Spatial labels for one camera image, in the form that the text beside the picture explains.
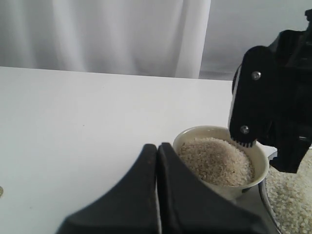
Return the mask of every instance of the white table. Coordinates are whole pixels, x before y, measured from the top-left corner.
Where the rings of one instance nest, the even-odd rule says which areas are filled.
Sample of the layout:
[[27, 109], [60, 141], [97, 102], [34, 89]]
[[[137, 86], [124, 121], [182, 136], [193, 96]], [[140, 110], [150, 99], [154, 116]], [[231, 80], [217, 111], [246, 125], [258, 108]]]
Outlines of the white table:
[[[121, 179], [144, 143], [227, 126], [231, 99], [230, 81], [1, 67], [0, 232], [54, 234]], [[267, 219], [257, 188], [238, 203]]]

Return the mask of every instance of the white curtain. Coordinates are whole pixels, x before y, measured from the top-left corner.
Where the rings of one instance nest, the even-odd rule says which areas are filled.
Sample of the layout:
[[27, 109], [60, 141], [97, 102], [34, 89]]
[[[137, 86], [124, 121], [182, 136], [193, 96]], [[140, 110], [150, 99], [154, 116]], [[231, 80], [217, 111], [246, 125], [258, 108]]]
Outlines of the white curtain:
[[1, 0], [0, 66], [198, 78], [210, 0]]

